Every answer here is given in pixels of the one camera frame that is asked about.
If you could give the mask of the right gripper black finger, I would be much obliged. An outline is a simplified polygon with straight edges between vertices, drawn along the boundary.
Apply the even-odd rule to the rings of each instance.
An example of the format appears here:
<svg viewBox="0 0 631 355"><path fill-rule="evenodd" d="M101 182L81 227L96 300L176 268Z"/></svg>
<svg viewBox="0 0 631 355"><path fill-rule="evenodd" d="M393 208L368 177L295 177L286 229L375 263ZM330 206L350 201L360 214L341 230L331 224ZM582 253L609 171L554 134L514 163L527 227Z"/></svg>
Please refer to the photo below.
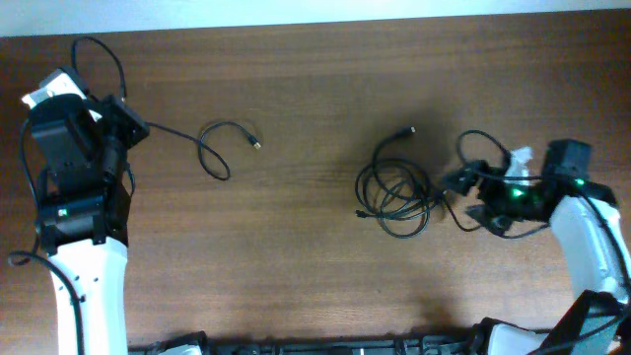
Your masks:
<svg viewBox="0 0 631 355"><path fill-rule="evenodd" d="M485 204L471 205L465 209L465 214L487 230L497 228L497 215Z"/></svg>
<svg viewBox="0 0 631 355"><path fill-rule="evenodd" d="M441 183L446 190L460 195L468 195L471 189L476 186L480 180L479 171L479 167L467 165L443 175L441 177Z"/></svg>

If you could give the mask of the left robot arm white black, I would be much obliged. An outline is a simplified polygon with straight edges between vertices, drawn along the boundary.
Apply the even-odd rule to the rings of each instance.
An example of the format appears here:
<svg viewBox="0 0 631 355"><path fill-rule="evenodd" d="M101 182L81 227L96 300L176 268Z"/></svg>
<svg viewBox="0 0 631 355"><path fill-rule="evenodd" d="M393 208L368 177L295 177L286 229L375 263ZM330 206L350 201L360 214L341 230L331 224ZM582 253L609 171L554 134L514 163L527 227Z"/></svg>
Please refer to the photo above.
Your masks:
<svg viewBox="0 0 631 355"><path fill-rule="evenodd" d="M69 66L23 96L31 136L45 158L35 229L51 272L62 354L125 354L124 276L133 192L128 151L150 134L123 100L89 97Z"/></svg>

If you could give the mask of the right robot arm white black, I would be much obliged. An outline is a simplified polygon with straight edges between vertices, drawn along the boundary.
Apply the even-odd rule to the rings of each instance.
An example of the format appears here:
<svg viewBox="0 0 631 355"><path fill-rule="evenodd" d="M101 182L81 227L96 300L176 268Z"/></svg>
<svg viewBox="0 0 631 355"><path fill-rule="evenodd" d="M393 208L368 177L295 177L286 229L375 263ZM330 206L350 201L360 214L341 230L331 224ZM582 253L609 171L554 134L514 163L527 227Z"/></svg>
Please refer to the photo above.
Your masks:
<svg viewBox="0 0 631 355"><path fill-rule="evenodd" d="M510 238L516 222L539 222L563 250L576 300L548 332L493 321L485 354L604 354L615 339L630 337L630 253L620 231L612 190L589 179L591 147L571 139L549 143L541 172L528 175L526 160L508 152L500 168L463 162L446 174L446 189L479 204L469 217L491 234Z"/></svg>

